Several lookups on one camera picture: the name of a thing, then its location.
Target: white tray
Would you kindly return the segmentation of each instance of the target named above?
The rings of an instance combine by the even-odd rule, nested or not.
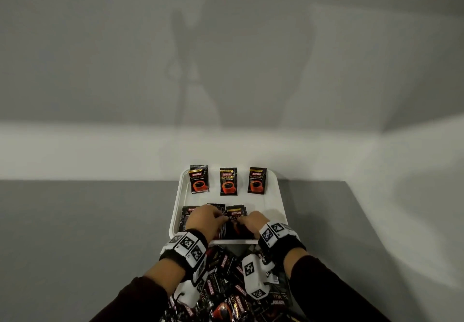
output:
[[[189,171],[186,170],[181,174],[179,187],[177,188],[177,196],[175,199],[173,216],[171,225],[169,226],[169,236],[171,239],[177,233],[183,206],[201,206],[204,204],[225,204],[230,205],[245,205],[247,212],[260,211],[270,220],[278,220],[287,223],[285,210],[283,209],[282,197],[280,196],[279,183],[275,173],[267,170],[266,190],[264,195],[249,194],[248,191],[248,176],[249,169],[238,169],[237,185],[239,193],[237,196],[221,196],[219,169],[209,169],[209,192],[192,194],[190,188]],[[224,244],[257,244],[258,240],[212,240],[210,245]]]

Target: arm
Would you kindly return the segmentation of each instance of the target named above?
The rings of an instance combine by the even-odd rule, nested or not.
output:
[[[259,237],[259,230],[269,222],[260,212],[252,212],[239,221]],[[345,319],[388,321],[366,299],[303,248],[290,249],[283,268],[290,280],[293,296],[306,317],[314,321]]]
[[[209,243],[219,227],[228,220],[211,205],[196,208],[186,223],[186,229],[200,231]],[[112,302],[91,322],[102,321],[157,321],[168,308],[172,295],[185,275],[185,270],[174,261],[164,258],[150,268],[143,277],[134,278]]]

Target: hand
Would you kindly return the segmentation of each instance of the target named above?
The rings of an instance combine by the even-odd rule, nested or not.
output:
[[[261,212],[253,211],[247,216],[238,217],[237,221],[245,225],[255,235],[255,238],[259,239],[259,230],[269,222],[269,219]]]
[[[188,217],[185,229],[196,229],[200,231],[209,243],[215,236],[220,227],[229,220],[224,216],[220,209],[213,205],[203,205],[195,208]]]

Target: black wristband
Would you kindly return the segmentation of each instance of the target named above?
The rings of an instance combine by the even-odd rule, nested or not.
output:
[[[285,223],[269,222],[259,233],[261,234],[258,240],[259,247],[277,266],[283,265],[283,260],[290,250],[295,248],[306,250],[298,235]]]
[[[196,283],[206,266],[205,236],[196,229],[177,233],[161,250],[160,260],[168,258],[185,270],[182,282],[192,280]]]

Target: dark maroon sleeve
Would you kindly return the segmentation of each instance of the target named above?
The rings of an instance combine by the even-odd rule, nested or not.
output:
[[[158,321],[168,308],[167,293],[146,277],[134,278],[91,322]]]
[[[306,317],[319,321],[389,321],[378,309],[312,256],[293,266],[290,289]]]

